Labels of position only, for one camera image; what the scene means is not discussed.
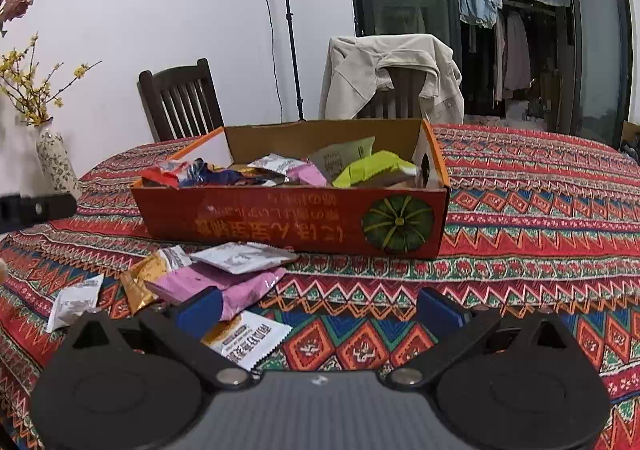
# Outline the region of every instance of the wardrobe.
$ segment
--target wardrobe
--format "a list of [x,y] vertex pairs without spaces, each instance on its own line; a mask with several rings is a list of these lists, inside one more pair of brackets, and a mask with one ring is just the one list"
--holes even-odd
[[532,81],[508,98],[496,98],[495,29],[461,21],[460,0],[353,3],[358,36],[428,33],[449,45],[462,71],[465,114],[504,118],[511,102],[528,99],[535,104],[527,114],[548,131],[620,144],[632,68],[628,0],[502,0],[505,26],[514,19],[524,25]]

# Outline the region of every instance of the orange cardboard box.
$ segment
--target orange cardboard box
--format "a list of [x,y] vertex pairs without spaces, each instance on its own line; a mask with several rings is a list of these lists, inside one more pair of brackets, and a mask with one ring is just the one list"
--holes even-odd
[[435,258],[449,204],[449,176],[431,126],[420,119],[315,120],[220,127],[172,159],[201,157],[228,167],[270,153],[301,158],[345,141],[376,137],[387,150],[419,167],[426,188],[311,186],[145,187],[131,191],[149,234],[175,241],[257,241],[294,250]]

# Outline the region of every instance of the red patterned tablecloth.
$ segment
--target red patterned tablecloth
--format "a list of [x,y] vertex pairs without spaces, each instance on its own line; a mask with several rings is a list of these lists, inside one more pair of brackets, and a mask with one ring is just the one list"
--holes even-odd
[[[600,372],[614,404],[601,449],[640,447],[640,170],[579,138],[434,128],[452,194],[435,261],[303,254],[253,311],[290,324],[260,369],[389,370],[435,343],[413,320],[417,290],[523,315],[556,308]],[[63,334],[44,332],[62,287],[105,275],[99,306],[129,314],[117,275],[160,246],[149,239],[129,184],[188,140],[145,145],[84,176],[78,213],[11,234],[0,245],[2,422],[21,448],[40,446],[30,392]]]

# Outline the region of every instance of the blue gripper pad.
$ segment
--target blue gripper pad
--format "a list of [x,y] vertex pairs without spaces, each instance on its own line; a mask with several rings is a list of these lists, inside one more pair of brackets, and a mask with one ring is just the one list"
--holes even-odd
[[201,340],[222,316],[222,292],[207,287],[174,308],[171,318],[181,331]]
[[468,309],[430,287],[423,287],[418,293],[417,315],[439,342],[471,320]]

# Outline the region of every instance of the dried flower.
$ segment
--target dried flower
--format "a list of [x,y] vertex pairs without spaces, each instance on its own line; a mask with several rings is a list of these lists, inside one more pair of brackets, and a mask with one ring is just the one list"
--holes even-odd
[[4,0],[0,10],[0,21],[13,21],[27,13],[27,8],[33,5],[33,0]]

